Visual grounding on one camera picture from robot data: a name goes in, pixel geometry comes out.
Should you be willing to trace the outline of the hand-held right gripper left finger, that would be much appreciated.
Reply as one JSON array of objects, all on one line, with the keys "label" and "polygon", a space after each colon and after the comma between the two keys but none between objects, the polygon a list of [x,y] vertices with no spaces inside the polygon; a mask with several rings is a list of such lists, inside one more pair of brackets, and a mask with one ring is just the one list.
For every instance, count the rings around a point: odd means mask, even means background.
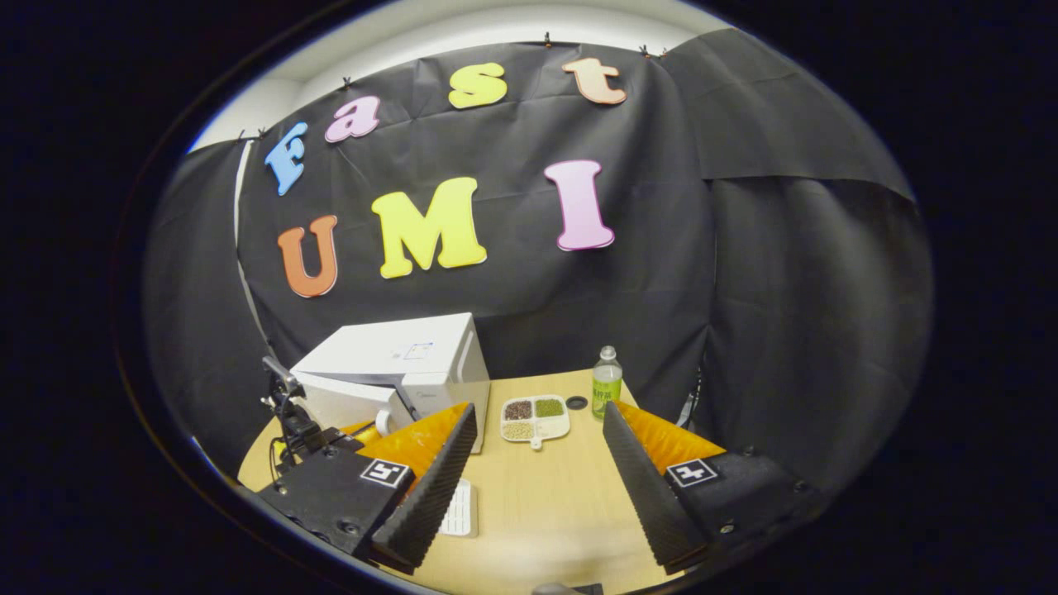
[{"label": "hand-held right gripper left finger", "polygon": [[476,437],[475,407],[462,402],[359,451],[311,455],[260,497],[333,549],[412,574],[433,545]]}]

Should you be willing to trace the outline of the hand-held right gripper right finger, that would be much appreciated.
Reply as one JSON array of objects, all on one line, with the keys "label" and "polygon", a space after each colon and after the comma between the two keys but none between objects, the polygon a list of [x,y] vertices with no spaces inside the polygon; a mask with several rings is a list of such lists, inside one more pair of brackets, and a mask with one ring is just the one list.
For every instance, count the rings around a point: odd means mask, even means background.
[{"label": "hand-held right gripper right finger", "polygon": [[827,497],[747,447],[730,451],[624,402],[604,409],[613,463],[665,573],[712,576],[815,520]]}]

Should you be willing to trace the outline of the white microwave oven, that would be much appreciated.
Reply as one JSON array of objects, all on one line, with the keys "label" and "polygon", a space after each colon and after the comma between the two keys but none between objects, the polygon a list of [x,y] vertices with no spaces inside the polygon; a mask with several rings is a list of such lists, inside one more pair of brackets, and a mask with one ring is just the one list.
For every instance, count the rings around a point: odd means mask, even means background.
[{"label": "white microwave oven", "polygon": [[475,407],[484,449],[490,375],[473,317],[343,326],[291,369],[302,405],[322,428],[381,422],[385,436],[448,407]]}]

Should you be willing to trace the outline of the white rectangular dish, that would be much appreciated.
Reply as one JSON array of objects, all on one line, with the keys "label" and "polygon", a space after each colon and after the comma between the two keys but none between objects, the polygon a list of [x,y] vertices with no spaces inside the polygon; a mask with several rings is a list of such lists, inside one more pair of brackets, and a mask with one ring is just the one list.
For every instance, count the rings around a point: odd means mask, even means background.
[{"label": "white rectangular dish", "polygon": [[479,535],[479,490],[468,479],[457,483],[438,534],[466,539]]}]

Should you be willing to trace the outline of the green label drink bottle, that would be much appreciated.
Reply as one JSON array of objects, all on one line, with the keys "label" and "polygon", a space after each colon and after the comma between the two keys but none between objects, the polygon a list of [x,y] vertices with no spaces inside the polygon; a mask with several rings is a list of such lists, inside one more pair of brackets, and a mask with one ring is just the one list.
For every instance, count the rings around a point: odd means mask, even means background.
[{"label": "green label drink bottle", "polygon": [[592,415],[603,421],[606,404],[619,402],[623,382],[623,367],[620,365],[616,347],[605,345],[598,353],[598,361],[592,367]]}]

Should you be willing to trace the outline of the divided white plate with beans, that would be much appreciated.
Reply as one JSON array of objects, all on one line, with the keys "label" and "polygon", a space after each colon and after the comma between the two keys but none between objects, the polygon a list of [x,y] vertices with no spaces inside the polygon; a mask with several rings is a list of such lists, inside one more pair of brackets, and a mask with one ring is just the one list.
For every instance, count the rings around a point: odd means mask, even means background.
[{"label": "divided white plate with beans", "polygon": [[566,437],[570,430],[570,410],[558,395],[517,397],[500,409],[503,440],[525,443],[533,451],[540,451],[545,441]]}]

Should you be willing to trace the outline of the black backdrop cloth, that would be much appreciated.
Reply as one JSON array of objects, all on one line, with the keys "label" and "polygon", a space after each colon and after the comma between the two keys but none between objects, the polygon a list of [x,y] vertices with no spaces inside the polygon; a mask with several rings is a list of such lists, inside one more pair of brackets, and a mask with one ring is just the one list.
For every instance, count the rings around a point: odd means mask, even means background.
[{"label": "black backdrop cloth", "polygon": [[472,46],[195,150],[156,208],[145,342],[224,471],[264,428],[261,359],[341,326],[468,312],[493,378],[606,344],[646,409],[834,493],[922,375],[928,235],[856,112],[737,29],[658,59]]}]

